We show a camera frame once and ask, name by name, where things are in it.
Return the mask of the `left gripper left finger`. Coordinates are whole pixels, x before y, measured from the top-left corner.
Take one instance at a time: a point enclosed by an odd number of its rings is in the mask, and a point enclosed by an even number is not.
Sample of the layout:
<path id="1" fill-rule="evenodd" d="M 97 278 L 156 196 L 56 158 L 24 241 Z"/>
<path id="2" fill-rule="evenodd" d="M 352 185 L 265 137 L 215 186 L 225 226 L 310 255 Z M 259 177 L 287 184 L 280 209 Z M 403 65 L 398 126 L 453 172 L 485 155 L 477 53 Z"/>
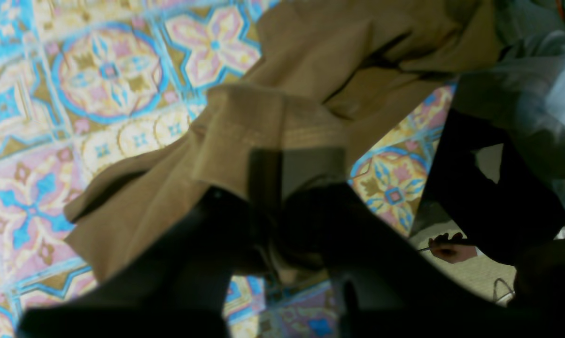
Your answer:
<path id="1" fill-rule="evenodd" d="M 93 291 L 31 308 L 19 338 L 228 338 L 222 316 L 233 274 L 272 272 L 268 245 L 283 155 L 248 157 L 248 199 L 210 186 L 185 216 Z"/>

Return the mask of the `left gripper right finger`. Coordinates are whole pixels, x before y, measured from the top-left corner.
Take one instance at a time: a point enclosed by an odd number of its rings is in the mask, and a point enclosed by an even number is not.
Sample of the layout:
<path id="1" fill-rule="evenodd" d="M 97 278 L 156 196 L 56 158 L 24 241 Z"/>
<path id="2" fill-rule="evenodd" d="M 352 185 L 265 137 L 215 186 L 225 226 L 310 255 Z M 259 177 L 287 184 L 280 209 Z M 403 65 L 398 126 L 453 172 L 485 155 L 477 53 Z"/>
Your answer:
<path id="1" fill-rule="evenodd" d="M 329 274 L 343 338 L 385 337 L 445 316 L 472 338 L 565 338 L 565 271 L 501 307 L 462 288 L 344 182 L 342 148 L 280 154 L 280 281 Z"/>

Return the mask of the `person's hand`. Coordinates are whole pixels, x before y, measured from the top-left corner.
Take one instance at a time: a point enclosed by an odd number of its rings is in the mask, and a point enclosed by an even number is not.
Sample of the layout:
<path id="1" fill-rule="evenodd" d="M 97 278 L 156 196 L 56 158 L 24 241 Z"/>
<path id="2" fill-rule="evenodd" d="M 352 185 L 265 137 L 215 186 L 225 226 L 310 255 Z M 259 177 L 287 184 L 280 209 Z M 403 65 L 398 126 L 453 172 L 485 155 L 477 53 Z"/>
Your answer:
<path id="1" fill-rule="evenodd" d="M 468 244 L 461 232 L 454 235 L 444 233 L 430 238 L 428 247 L 434 257 L 450 264 L 464 262 L 479 255 L 476 246 Z"/>

